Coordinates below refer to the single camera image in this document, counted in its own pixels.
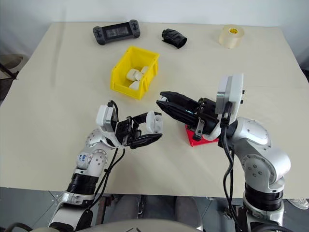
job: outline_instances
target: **table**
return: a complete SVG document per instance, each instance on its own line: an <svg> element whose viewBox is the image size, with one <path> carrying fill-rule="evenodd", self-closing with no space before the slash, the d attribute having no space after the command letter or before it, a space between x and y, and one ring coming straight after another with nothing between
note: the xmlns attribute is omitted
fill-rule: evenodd
<svg viewBox="0 0 309 232"><path fill-rule="evenodd" d="M114 100L119 116L155 110L160 91L215 100L222 76L244 73L239 116L256 119L286 151L292 168L286 198L309 197L309 86L279 28L244 27L240 46L218 44L223 26L140 24L141 36L100 46L92 28L111 23L53 23L14 81L0 108L0 185L64 190L101 104ZM163 29L188 38L177 50L162 42ZM160 53L159 73L141 101L110 89L113 66L130 45ZM127 149L113 170L107 193L223 197L228 161L216 144L190 147L184 124L163 113L163 137ZM234 197L244 191L236 160Z"/></svg>

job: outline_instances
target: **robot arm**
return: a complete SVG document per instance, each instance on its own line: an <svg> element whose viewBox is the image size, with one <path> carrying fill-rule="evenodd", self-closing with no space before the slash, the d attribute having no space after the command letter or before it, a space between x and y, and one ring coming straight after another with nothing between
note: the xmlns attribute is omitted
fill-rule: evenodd
<svg viewBox="0 0 309 232"><path fill-rule="evenodd" d="M94 129L87 137L85 147L78 154L76 168L66 191L49 223L59 231L78 231L90 227L96 184L108 161L108 152L116 148L131 149L149 145L162 134L162 118L157 112L149 112L118 121L117 105L110 101L98 111ZM142 135L139 125L146 123L151 134Z"/></svg>
<svg viewBox="0 0 309 232"><path fill-rule="evenodd" d="M267 130L258 122L236 118L244 93L242 87L242 74L227 76L221 81L217 102L207 98L195 101L179 93L161 92L157 104L172 118L187 124L197 141L202 136L214 140L221 134L221 124L227 123L227 145L239 158L246 180L245 217L238 214L238 220L244 222L242 231L250 232L261 223L282 225L283 176L290 170L291 162L285 152L272 144ZM228 116L227 103L231 106Z"/></svg>

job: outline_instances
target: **yellow bin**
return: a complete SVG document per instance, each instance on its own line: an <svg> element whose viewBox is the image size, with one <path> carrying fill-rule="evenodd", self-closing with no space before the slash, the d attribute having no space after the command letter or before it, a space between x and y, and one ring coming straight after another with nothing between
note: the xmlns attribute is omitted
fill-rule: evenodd
<svg viewBox="0 0 309 232"><path fill-rule="evenodd" d="M127 94L140 100L148 91L150 82L158 73L158 58L160 54L150 52L139 47L131 46L112 69L111 89ZM141 70L148 66L148 70L140 80L138 90L129 88L132 81L126 78L130 69Z"/></svg>

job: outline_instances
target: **red object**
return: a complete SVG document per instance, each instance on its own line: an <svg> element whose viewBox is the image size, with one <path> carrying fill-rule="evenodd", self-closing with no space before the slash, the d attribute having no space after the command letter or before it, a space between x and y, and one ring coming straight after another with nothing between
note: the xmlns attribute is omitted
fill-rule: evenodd
<svg viewBox="0 0 309 232"><path fill-rule="evenodd" d="M204 139L203 137L202 137L202 139L200 141L195 141L193 139L194 131L189 130L187 125L185 125L185 130L187 131L189 143L190 143L191 146L216 143L216 142L219 141L219 139L214 139L212 141L208 141L208 140Z"/></svg>

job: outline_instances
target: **tape roll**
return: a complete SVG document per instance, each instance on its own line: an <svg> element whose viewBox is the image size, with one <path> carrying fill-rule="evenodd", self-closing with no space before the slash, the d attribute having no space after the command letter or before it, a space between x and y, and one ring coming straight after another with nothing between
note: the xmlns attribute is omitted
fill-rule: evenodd
<svg viewBox="0 0 309 232"><path fill-rule="evenodd" d="M226 25L223 27L219 43L226 48L234 48L239 46L245 32L242 27L237 25Z"/></svg>

